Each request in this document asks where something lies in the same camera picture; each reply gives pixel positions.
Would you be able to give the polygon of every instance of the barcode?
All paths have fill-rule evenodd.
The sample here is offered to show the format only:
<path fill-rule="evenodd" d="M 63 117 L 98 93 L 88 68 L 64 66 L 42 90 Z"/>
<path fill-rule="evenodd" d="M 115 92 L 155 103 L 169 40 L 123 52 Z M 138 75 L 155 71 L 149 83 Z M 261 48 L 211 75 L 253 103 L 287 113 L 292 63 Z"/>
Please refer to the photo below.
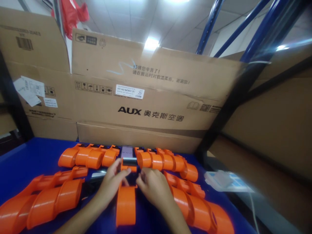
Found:
<path fill-rule="evenodd" d="M 33 45 L 32 41 L 27 38 L 22 38 L 22 37 L 16 37 L 17 44 L 19 48 L 25 49 L 25 50 L 33 50 Z"/>

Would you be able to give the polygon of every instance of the electrical cable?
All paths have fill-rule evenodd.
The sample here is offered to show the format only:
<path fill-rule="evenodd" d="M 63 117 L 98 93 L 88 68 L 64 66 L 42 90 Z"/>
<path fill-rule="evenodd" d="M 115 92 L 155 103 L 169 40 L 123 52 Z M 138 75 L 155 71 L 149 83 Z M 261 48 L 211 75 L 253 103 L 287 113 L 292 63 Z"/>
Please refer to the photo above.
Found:
<path fill-rule="evenodd" d="M 249 197 L 250 197 L 250 201 L 251 201 L 251 209 L 252 209 L 252 212 L 253 212 L 253 220 L 254 220 L 254 224 L 256 226 L 256 231 L 257 231 L 257 234 L 260 234 L 259 229 L 258 229 L 258 223 L 257 223 L 257 220 L 256 220 L 256 213 L 255 213 L 255 210 L 254 210 L 253 197 L 251 196 L 251 192 L 250 191 L 248 191 L 248 193 L 249 193 Z"/>

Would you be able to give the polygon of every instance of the barcode sticker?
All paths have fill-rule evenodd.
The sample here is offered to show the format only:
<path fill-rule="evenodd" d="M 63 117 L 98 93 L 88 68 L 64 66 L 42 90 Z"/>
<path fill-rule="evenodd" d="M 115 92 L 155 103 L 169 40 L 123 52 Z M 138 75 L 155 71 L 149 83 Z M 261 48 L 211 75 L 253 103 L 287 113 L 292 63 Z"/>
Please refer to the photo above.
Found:
<path fill-rule="evenodd" d="M 26 89 L 25 81 L 22 78 L 18 78 L 13 82 L 16 91 L 25 99 L 25 101 L 31 106 L 35 106 L 41 102 L 41 100 L 32 92 Z"/>
<path fill-rule="evenodd" d="M 31 39 L 23 38 L 23 37 L 16 37 L 17 45 L 19 48 L 24 50 L 33 50 L 33 44 Z"/>
<path fill-rule="evenodd" d="M 37 80 L 33 80 L 26 76 L 21 76 L 21 78 L 25 81 L 25 88 L 28 91 L 30 91 L 31 93 L 35 95 L 45 97 L 45 84 L 44 83 L 37 81 Z"/>
<path fill-rule="evenodd" d="M 128 87 L 124 85 L 116 85 L 116 94 L 131 98 L 143 99 L 144 89 Z"/>
<path fill-rule="evenodd" d="M 55 98 L 48 98 L 48 97 L 46 98 L 46 97 L 44 97 L 43 99 L 45 101 L 45 106 L 47 106 L 47 107 L 54 107 L 54 108 L 58 107 L 58 103 L 57 103 Z"/>

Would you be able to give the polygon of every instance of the blue workbench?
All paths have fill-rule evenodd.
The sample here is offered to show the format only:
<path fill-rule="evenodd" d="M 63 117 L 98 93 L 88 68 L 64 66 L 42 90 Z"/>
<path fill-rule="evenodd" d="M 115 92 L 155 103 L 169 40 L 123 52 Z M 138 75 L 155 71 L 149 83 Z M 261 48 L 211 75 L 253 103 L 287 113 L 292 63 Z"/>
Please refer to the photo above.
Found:
<path fill-rule="evenodd" d="M 58 167 L 58 160 L 62 152 L 75 146 L 76 142 L 33 138 L 14 150 L 0 157 L 0 205 L 22 191 L 33 178 L 39 175 L 53 175 L 57 171 L 67 171 L 68 168 Z M 224 193 L 215 191 L 205 183 L 204 168 L 193 155 L 181 154 L 187 161 L 198 169 L 199 178 L 196 182 L 206 192 L 205 199 L 223 207 L 231 218 L 236 234 L 255 234 L 255 230 L 240 214 L 237 208 L 229 201 Z M 95 170 L 89 170 L 86 181 Z M 119 227 L 116 229 L 116 207 L 112 202 L 90 227 L 88 233 L 170 233 L 160 213 L 144 197 L 139 189 L 136 196 L 136 224 L 134 226 Z M 79 211 L 92 197 L 80 202 L 76 209 L 60 213 L 55 220 L 39 225 L 21 233 L 52 233 L 70 217 Z M 193 234 L 205 233 L 197 228 L 191 228 Z"/>

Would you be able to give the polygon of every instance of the open cardboard box flap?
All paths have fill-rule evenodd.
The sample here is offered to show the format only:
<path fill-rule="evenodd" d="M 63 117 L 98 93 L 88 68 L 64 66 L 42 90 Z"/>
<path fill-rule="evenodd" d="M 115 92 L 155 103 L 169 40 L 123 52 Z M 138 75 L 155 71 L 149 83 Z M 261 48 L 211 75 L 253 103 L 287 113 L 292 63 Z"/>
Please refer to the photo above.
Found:
<path fill-rule="evenodd" d="M 39 97 L 31 108 L 20 97 L 35 135 L 73 140 L 78 130 L 80 140 L 103 144 L 114 139 L 192 153 L 244 65 L 165 48 L 146 51 L 140 43 L 74 29 L 71 74 L 55 19 L 7 8 L 0 8 L 0 38 L 12 80 L 41 81 L 45 97 L 57 102 L 47 106 Z M 117 85 L 144 94 L 121 95 Z M 51 129 L 57 131 L 48 134 Z"/>
<path fill-rule="evenodd" d="M 74 74 L 224 101 L 242 64 L 73 30 Z"/>
<path fill-rule="evenodd" d="M 0 7 L 0 48 L 6 61 L 70 72 L 54 18 Z"/>

